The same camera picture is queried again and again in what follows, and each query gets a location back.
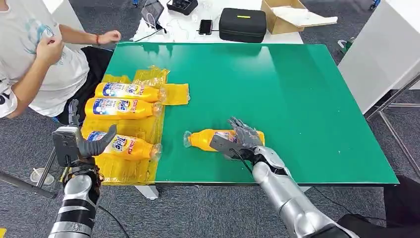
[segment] white t-shirt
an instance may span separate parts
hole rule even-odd
[[[40,39],[61,38],[58,24],[42,0],[6,0],[6,4],[9,9],[0,11],[0,118],[16,109],[11,86],[34,62]],[[59,115],[66,101],[86,82],[88,72],[85,54],[64,47],[61,59],[49,68],[29,107],[45,116]]]

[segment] red bracelet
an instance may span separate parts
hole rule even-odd
[[[99,44],[99,35],[96,35],[96,45],[97,46],[100,46],[100,44]]]

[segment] human hand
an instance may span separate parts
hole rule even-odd
[[[98,43],[100,45],[105,45],[108,43],[117,43],[121,40],[121,33],[119,31],[108,31],[103,35],[98,36]]]
[[[247,148],[263,145],[255,129],[250,128],[248,125],[235,117],[231,117],[227,121],[233,127],[236,137],[241,145]]]
[[[61,38],[43,37],[37,46],[37,59],[51,66],[60,60],[63,48]]]

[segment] robotic arm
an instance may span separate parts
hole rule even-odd
[[[75,114],[77,100],[69,106],[69,126],[52,137],[58,163],[67,167],[64,198],[49,238],[89,238],[95,224],[102,178],[92,156],[101,154],[116,134],[116,126],[98,141],[83,139]],[[267,194],[294,238],[357,238],[320,212],[300,190],[277,153],[262,145],[257,132],[236,118],[229,120],[241,145],[215,135],[210,146],[226,156],[240,159]],[[253,165],[252,170],[245,163]]]
[[[102,178],[92,156],[101,154],[116,134],[116,126],[98,141],[86,141],[77,125],[77,100],[69,106],[69,126],[52,133],[58,163],[67,167],[64,198],[49,238],[89,238],[95,224]]]
[[[241,159],[244,164],[245,160],[251,162],[255,181],[274,205],[291,237],[358,237],[320,212],[309,201],[293,180],[284,162],[274,150],[262,145],[254,129],[236,118],[231,118],[229,122],[242,145],[215,135],[210,146],[230,158]]]

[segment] green tabletop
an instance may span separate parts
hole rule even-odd
[[[166,107],[156,182],[252,183],[241,161],[183,146],[186,130],[230,129],[236,116],[299,185],[398,183],[324,45],[121,43],[107,73],[132,79],[150,65],[191,95]]]

